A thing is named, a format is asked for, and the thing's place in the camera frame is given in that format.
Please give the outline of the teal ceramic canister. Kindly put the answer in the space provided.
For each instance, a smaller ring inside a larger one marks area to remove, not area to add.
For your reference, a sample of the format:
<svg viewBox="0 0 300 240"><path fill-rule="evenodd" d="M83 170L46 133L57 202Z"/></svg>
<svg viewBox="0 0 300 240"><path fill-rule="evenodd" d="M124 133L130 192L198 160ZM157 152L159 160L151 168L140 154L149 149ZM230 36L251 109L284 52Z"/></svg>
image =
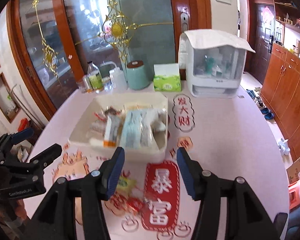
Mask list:
<svg viewBox="0 0 300 240"><path fill-rule="evenodd" d="M142 61L127 64L127 82L130 89L141 90L149 86L149 77Z"/></svg>

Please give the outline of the white plastic bottle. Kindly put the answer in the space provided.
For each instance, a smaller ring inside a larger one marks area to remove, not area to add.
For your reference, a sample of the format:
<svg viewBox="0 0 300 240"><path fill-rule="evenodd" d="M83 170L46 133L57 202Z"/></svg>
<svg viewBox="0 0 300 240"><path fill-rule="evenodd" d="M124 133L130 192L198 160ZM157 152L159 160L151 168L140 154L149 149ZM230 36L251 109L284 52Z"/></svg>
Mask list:
<svg viewBox="0 0 300 240"><path fill-rule="evenodd" d="M124 72L119 68L115 67L109 71L110 80L113 88L117 91L125 91L128 88Z"/></svg>

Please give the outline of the orange white snack bar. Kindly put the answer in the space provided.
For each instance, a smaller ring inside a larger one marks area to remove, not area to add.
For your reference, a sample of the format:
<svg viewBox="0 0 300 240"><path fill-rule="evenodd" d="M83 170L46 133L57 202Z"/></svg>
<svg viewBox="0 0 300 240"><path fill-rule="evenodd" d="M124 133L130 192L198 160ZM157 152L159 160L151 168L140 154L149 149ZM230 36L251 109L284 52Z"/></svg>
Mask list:
<svg viewBox="0 0 300 240"><path fill-rule="evenodd" d="M117 135L121 125L121 118L117 115L109 114L107 117L106 128L104 132L103 146L115 147Z"/></svg>

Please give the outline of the cream plastic storage tray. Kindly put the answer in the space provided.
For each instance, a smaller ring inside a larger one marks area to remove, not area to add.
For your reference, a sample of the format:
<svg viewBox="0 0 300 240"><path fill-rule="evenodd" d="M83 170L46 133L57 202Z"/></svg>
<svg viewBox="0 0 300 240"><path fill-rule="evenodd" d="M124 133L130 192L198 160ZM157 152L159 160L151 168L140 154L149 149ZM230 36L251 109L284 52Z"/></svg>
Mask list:
<svg viewBox="0 0 300 240"><path fill-rule="evenodd" d="M110 157L120 146L121 132L128 111L154 108L159 110L159 120L152 125L157 151L149 148L123 148L127 161L160 163L165 159L168 134L168 99L161 93L139 92L100 95L92 100L74 127L69 143L89 148L101 157ZM103 139L109 114L121 118L115 147L104 147Z"/></svg>

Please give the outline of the wooden cabinet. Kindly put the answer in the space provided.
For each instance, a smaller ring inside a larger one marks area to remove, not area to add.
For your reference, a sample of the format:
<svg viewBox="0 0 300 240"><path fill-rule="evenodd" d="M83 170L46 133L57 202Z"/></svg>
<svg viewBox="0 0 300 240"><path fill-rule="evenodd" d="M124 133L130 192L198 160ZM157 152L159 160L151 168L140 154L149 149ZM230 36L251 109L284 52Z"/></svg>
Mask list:
<svg viewBox="0 0 300 240"><path fill-rule="evenodd" d="M300 59L274 43L261 89L266 106L274 112L292 159L300 157Z"/></svg>

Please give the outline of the small glass jar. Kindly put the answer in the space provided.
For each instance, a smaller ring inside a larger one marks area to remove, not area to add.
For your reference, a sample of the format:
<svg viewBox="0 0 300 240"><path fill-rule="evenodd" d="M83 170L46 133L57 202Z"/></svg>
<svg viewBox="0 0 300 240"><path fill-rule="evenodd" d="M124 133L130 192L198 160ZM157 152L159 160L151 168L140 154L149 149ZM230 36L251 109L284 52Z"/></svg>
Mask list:
<svg viewBox="0 0 300 240"><path fill-rule="evenodd" d="M109 92L112 90L113 86L110 80L110 77L106 76L102 79L104 90Z"/></svg>

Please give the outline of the dark wooden entry door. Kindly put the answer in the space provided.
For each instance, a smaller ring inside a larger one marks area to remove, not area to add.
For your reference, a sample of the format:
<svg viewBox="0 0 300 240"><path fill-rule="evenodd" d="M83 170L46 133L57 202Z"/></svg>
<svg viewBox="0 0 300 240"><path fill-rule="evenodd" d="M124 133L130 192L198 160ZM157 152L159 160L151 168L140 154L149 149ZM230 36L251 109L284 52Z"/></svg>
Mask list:
<svg viewBox="0 0 300 240"><path fill-rule="evenodd" d="M263 83L269 66L275 27L273 0L247 0L247 41L254 53L247 53L245 71Z"/></svg>

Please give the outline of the clear drinking glass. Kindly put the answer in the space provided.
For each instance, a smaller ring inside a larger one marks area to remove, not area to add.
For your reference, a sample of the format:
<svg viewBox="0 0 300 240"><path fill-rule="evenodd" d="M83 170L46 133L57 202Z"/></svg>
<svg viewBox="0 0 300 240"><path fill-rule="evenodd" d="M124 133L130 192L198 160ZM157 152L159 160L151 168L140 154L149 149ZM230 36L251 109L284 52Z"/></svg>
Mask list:
<svg viewBox="0 0 300 240"><path fill-rule="evenodd" d="M78 82L77 82L77 86L78 86L78 88L79 88L79 91L81 92L81 93L86 93L87 92L87 90L86 90L86 87L85 87L85 83L84 83L84 81L81 79L81 80L79 80Z"/></svg>

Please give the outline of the clear bottle green label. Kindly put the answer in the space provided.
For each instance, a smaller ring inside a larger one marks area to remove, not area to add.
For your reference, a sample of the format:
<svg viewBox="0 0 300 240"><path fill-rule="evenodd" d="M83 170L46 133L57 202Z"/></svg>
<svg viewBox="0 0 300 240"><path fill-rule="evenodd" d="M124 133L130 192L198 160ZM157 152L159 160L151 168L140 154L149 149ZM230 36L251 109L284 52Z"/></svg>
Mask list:
<svg viewBox="0 0 300 240"><path fill-rule="evenodd" d="M93 89L99 93L103 90L102 76L99 68L93 63L93 61L88 62L88 77Z"/></svg>

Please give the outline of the small green snack packet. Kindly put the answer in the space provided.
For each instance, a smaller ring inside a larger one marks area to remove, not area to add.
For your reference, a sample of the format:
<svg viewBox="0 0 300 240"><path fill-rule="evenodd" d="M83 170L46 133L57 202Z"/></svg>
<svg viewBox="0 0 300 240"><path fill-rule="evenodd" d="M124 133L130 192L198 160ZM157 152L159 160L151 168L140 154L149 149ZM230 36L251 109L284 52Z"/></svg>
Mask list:
<svg viewBox="0 0 300 240"><path fill-rule="evenodd" d="M129 195L132 189L135 187L135 185L136 180L120 176L117 183L116 191L120 194Z"/></svg>

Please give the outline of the light blue snack packet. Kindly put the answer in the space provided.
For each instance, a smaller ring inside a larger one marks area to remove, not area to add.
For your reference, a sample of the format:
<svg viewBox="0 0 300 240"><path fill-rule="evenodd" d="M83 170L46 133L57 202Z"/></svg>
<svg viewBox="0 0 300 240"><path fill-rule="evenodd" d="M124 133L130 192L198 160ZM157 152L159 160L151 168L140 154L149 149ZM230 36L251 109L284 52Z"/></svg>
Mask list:
<svg viewBox="0 0 300 240"><path fill-rule="evenodd" d="M159 120L159 110L154 108L128 111L123 124L120 146L123 148L149 148L157 151L152 125Z"/></svg>

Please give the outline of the glass door gold ornament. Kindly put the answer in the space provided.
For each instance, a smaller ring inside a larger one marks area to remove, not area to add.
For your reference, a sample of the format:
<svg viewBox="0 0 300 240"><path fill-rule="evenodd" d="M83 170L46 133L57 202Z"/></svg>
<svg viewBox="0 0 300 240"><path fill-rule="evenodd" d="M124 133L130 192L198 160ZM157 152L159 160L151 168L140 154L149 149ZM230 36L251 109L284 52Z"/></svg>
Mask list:
<svg viewBox="0 0 300 240"><path fill-rule="evenodd" d="M43 116L51 119L88 73L134 60L178 60L179 36L210 28L210 0L10 0L7 32L17 68Z"/></svg>

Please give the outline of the green tissue box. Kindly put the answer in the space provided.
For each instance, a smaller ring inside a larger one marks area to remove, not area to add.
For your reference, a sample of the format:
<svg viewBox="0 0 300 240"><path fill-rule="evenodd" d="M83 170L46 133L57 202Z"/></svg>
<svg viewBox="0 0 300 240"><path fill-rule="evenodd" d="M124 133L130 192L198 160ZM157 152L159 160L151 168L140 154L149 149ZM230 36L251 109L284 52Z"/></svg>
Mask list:
<svg viewBox="0 0 300 240"><path fill-rule="evenodd" d="M159 92L181 92L179 64L155 64L153 86Z"/></svg>

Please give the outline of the white desktop appliance with cover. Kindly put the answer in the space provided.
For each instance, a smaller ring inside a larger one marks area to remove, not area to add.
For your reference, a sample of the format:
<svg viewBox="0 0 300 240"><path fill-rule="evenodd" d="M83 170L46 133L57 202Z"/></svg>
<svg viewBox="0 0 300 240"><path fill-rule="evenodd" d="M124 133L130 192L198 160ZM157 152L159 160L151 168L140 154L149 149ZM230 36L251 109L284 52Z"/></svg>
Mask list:
<svg viewBox="0 0 300 240"><path fill-rule="evenodd" d="M250 44L226 31L187 30L179 38L179 68L194 97L233 98L239 89Z"/></svg>

